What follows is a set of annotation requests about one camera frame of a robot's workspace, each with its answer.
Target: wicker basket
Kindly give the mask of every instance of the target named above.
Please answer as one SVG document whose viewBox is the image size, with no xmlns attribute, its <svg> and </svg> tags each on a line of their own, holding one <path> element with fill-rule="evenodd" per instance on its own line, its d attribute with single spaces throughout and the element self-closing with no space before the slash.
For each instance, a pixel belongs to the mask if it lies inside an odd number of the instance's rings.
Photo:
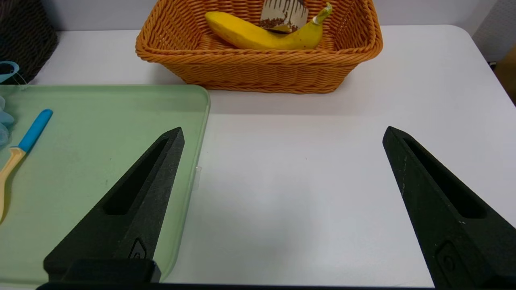
<svg viewBox="0 0 516 290">
<path fill-rule="evenodd" d="M 210 30 L 207 11 L 258 23 L 263 0 L 159 0 L 136 41 L 138 56 L 207 89 L 327 93 L 382 50 L 372 0 L 329 0 L 332 15 L 315 50 L 239 50 Z M 309 19 L 326 1 L 305 0 Z"/>
<path fill-rule="evenodd" d="M 20 71 L 3 84 L 31 81 L 50 58 L 57 35 L 40 0 L 0 0 L 0 60 L 14 61 Z M 12 67 L 0 68 L 1 71 Z"/>
</svg>

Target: plastic tray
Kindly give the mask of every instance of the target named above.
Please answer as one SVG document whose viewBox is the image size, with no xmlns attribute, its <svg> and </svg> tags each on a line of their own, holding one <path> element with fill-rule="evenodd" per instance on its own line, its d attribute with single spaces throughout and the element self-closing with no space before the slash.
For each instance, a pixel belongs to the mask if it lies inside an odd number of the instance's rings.
<svg viewBox="0 0 516 290">
<path fill-rule="evenodd" d="M 154 261 L 162 278 L 179 250 L 209 112 L 199 86 L 0 86 L 12 114 L 9 158 L 38 113 L 54 111 L 32 151 L 12 173 L 0 224 L 0 284 L 48 281 L 43 259 L 162 133 L 182 127 L 185 147 Z"/>
</svg>

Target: white table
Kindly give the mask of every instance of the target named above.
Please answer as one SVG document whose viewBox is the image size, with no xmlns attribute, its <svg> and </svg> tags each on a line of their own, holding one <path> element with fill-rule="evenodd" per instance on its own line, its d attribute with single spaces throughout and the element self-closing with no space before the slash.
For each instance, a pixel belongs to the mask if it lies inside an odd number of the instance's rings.
<svg viewBox="0 0 516 290">
<path fill-rule="evenodd" d="M 326 95 L 210 91 L 167 282 L 433 286 L 382 147 L 414 136 L 516 224 L 516 109 L 469 35 L 384 26 L 383 52 Z M 36 84 L 178 84 L 138 31 L 61 34 Z"/>
</svg>

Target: banana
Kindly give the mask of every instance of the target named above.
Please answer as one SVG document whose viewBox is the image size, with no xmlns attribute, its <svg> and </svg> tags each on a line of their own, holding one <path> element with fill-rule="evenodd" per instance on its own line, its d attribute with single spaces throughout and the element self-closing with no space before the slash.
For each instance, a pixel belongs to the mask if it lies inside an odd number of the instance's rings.
<svg viewBox="0 0 516 290">
<path fill-rule="evenodd" d="M 312 50 L 323 37 L 322 23 L 331 14 L 330 3 L 310 22 L 291 34 L 270 32 L 229 13 L 205 14 L 208 26 L 223 40 L 243 50 Z"/>
</svg>

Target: banana stem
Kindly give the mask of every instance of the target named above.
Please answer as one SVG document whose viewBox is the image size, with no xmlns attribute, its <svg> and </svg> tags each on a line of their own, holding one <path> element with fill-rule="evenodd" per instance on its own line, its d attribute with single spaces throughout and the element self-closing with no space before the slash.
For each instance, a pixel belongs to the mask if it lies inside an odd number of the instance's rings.
<svg viewBox="0 0 516 290">
<path fill-rule="evenodd" d="M 323 8 L 319 14 L 312 19 L 312 22 L 315 25 L 321 25 L 326 19 L 326 17 L 330 16 L 331 12 L 333 11 L 333 7 L 331 7 L 331 4 L 329 2 L 326 2 L 326 7 Z"/>
</svg>

